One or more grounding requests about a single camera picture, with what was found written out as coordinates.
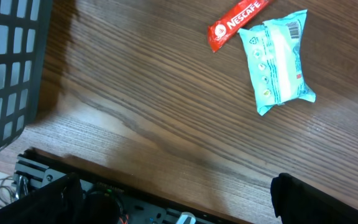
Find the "red small packet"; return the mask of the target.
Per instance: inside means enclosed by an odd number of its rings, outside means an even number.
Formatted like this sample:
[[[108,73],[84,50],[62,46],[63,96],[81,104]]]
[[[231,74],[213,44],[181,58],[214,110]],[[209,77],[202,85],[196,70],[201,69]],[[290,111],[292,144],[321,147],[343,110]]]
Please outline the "red small packet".
[[[237,31],[251,21],[272,0],[242,0],[208,27],[207,41],[213,52],[217,52]]]

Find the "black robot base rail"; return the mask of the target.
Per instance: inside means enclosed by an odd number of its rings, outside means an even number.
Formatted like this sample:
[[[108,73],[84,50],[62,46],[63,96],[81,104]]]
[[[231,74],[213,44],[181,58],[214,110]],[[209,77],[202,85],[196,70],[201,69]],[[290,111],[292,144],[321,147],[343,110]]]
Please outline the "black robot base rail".
[[[63,158],[38,149],[28,149],[17,156],[14,169],[14,184],[27,190],[38,190],[52,184],[67,174],[78,175],[83,195],[104,192],[116,199],[128,223],[240,223],[213,215],[165,198],[153,195],[117,181],[115,178],[105,178],[85,169],[89,165],[79,157],[67,164]]]

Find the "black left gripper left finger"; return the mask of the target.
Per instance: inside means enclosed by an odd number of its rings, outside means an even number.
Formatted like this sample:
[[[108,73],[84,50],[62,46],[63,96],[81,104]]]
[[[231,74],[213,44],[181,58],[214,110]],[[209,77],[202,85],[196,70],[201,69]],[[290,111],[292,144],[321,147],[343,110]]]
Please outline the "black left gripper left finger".
[[[0,209],[0,224],[76,223],[83,208],[77,174],[67,174]]]

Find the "pale green small packet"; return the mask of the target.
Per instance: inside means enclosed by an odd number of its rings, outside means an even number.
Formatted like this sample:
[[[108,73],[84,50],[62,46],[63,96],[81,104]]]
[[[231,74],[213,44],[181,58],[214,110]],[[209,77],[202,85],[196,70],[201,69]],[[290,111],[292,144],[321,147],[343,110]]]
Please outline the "pale green small packet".
[[[239,29],[254,89],[257,112],[263,116],[275,105],[302,99],[314,103],[315,92],[305,83],[300,47],[308,11],[293,12]]]

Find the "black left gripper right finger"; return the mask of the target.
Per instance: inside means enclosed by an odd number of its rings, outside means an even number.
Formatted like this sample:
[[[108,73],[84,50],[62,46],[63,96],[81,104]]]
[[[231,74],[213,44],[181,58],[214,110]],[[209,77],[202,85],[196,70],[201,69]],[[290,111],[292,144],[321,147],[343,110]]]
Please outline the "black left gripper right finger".
[[[296,177],[281,173],[270,186],[276,217],[283,224],[358,224],[358,210]]]

